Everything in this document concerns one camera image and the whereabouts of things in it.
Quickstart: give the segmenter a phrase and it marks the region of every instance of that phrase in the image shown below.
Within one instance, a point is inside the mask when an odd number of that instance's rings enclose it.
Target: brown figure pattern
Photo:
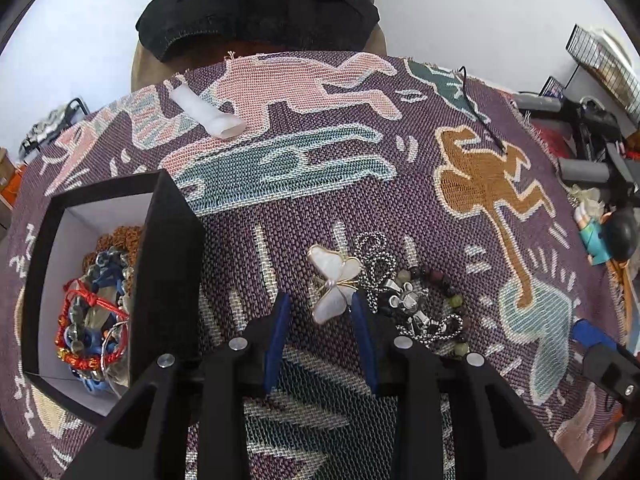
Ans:
[[[489,217],[507,263],[518,280],[516,304],[519,308],[530,306],[531,275],[502,214],[502,208],[507,207],[520,221],[525,221],[543,205],[551,218],[556,216],[554,205],[537,180],[523,192],[518,192],[513,184],[520,181],[522,167],[530,169],[529,158],[520,148],[505,141],[506,154],[487,148],[465,148],[481,140],[467,126],[439,128],[436,140],[445,160],[433,176],[440,202],[457,218],[469,218],[481,212]]]

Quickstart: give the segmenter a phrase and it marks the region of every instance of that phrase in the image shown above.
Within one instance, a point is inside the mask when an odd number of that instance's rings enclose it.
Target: open jewelry box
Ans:
[[[113,178],[52,197],[33,249],[24,293],[22,367],[53,401],[99,424],[118,398],[89,393],[54,343],[65,297],[82,258],[118,226],[142,226],[130,296],[129,386],[158,356],[197,355],[204,229],[165,171]]]

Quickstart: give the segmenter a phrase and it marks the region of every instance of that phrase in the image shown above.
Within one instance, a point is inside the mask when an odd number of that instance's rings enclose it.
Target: orange object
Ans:
[[[18,166],[14,174],[9,179],[9,182],[4,187],[4,189],[0,192],[2,197],[12,206],[15,204],[15,199],[18,198],[18,190],[20,188],[20,184],[22,183],[22,174],[24,173],[24,168],[26,168],[26,164],[21,164]]]

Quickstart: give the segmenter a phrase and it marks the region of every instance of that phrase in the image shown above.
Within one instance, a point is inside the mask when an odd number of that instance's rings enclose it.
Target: black wire rack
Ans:
[[[601,40],[575,25],[566,50],[620,104],[636,126],[640,123],[640,82]]]

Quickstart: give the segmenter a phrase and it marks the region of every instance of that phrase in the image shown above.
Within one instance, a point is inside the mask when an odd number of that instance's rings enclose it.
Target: silver screw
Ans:
[[[229,348],[234,351],[244,350],[249,342],[244,337],[235,337],[229,341]]]
[[[484,357],[478,352],[469,352],[465,359],[472,366],[481,367],[484,364]]]
[[[168,368],[169,366],[173,366],[175,363],[175,357],[171,354],[162,354],[158,358],[158,366],[161,368]]]
[[[413,340],[405,335],[399,335],[394,339],[394,345],[396,346],[396,348],[401,348],[402,350],[411,348],[413,344]]]

